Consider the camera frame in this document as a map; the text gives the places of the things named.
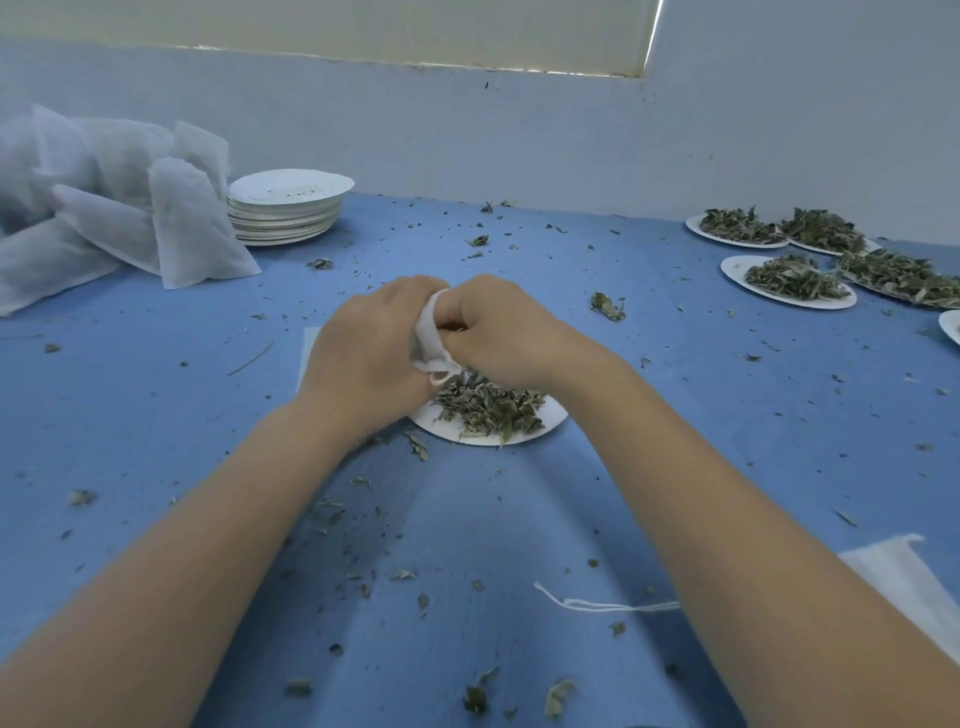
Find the blue work surface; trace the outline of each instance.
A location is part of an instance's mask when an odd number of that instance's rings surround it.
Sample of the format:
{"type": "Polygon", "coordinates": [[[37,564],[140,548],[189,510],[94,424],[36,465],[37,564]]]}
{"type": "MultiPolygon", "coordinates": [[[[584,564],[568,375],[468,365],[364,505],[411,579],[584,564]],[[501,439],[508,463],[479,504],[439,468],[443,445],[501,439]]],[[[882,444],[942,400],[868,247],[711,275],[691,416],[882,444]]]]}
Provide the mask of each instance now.
{"type": "MultiPolygon", "coordinates": [[[[678,223],[364,196],[344,210],[319,240],[254,251],[258,277],[164,291],[125,269],[0,322],[0,657],[293,396],[304,327],[413,273],[519,282],[642,362],[684,417],[831,549],[922,534],[923,558],[960,597],[960,348],[936,312],[862,290],[842,311],[763,299],[720,273],[742,250],[678,223]],[[465,240],[482,233],[490,245],[468,259],[465,240]],[[306,267],[320,256],[332,270],[306,267]],[[594,291],[625,297],[626,320],[590,311],[594,291]],[[60,351],[44,353],[51,342],[60,351]],[[71,507],[75,489],[99,498],[71,507]]],[[[514,706],[514,725],[546,722],[547,687],[567,677],[577,688],[563,725],[743,725],[681,612],[584,614],[534,589],[621,604],[674,598],[576,424],[504,449],[420,437],[426,462],[396,437],[329,478],[318,500],[342,502],[345,515],[328,524],[321,507],[294,529],[197,726],[470,726],[464,687],[493,667],[490,726],[514,706]],[[357,476],[370,485],[351,484],[357,476]],[[400,570],[418,578],[390,581],[400,570]],[[627,630],[615,638],[620,619],[627,630]],[[291,678],[311,679],[313,695],[284,697],[291,678]]]]}

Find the wall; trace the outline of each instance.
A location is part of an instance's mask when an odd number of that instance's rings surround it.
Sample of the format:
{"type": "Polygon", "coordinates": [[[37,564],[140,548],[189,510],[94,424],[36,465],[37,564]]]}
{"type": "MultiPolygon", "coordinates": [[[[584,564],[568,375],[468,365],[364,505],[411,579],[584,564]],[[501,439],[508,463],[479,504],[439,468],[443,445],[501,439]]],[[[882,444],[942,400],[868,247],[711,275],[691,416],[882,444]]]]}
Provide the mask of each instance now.
{"type": "Polygon", "coordinates": [[[0,118],[181,118],[239,173],[319,166],[362,191],[677,220],[829,206],[958,244],[958,36],[946,1],[671,0],[638,80],[8,40],[0,118]]]}

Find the right hand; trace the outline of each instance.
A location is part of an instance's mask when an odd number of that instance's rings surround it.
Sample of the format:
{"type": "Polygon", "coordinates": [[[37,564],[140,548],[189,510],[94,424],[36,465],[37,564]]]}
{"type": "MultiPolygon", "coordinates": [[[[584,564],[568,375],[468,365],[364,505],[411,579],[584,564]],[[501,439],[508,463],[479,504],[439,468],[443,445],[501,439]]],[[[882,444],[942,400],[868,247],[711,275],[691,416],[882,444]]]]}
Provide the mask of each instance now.
{"type": "Polygon", "coordinates": [[[553,391],[567,355],[588,341],[516,283],[489,274],[440,294],[434,321],[455,361],[512,389],[553,391]]]}

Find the hand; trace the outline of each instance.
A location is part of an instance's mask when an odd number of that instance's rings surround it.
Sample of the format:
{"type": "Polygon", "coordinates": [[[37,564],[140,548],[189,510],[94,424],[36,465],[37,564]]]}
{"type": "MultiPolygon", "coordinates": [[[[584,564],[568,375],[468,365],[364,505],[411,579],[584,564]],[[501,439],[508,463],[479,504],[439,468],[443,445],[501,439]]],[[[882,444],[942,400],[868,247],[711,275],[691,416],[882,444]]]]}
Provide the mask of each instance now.
{"type": "Polygon", "coordinates": [[[321,328],[294,405],[352,447],[427,403],[436,388],[410,363],[410,334],[446,287],[413,276],[348,299],[321,328]]]}
{"type": "Polygon", "coordinates": [[[459,364],[514,389],[553,391],[565,355],[589,340],[508,280],[484,274],[437,297],[434,321],[459,364]]]}

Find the white tea bag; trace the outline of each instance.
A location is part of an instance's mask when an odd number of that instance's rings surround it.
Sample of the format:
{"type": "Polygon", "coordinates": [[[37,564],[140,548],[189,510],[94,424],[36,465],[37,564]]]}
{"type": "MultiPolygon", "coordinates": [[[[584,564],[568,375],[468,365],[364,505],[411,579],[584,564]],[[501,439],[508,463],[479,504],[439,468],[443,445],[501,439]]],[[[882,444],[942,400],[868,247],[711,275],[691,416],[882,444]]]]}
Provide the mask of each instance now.
{"type": "Polygon", "coordinates": [[[164,288],[260,272],[206,174],[182,159],[161,159],[150,168],[150,191],[164,288]]]}
{"type": "Polygon", "coordinates": [[[148,172],[174,144],[169,130],[130,119],[78,119],[100,165],[104,189],[117,202],[150,205],[148,172]]]}
{"type": "Polygon", "coordinates": [[[437,297],[444,291],[438,291],[427,300],[414,326],[414,332],[410,334],[410,361],[421,372],[429,373],[430,380],[437,385],[446,383],[464,370],[446,350],[433,320],[437,297]]]}
{"type": "Polygon", "coordinates": [[[178,121],[174,127],[174,146],[170,150],[170,156],[188,161],[206,173],[217,199],[225,200],[229,171],[228,149],[226,139],[185,121],[178,121]]]}
{"type": "Polygon", "coordinates": [[[56,217],[4,238],[0,245],[0,316],[121,266],[56,217]]]}
{"type": "Polygon", "coordinates": [[[33,119],[21,114],[0,126],[0,226],[7,233],[53,214],[34,186],[38,164],[33,119]]]}
{"type": "Polygon", "coordinates": [[[160,275],[150,212],[62,184],[53,194],[60,206],[57,216],[80,235],[125,263],[160,275]]]}
{"type": "Polygon", "coordinates": [[[96,192],[100,188],[100,167],[86,142],[84,128],[42,106],[34,106],[33,119],[37,155],[34,187],[44,204],[56,208],[56,184],[96,192]]]}

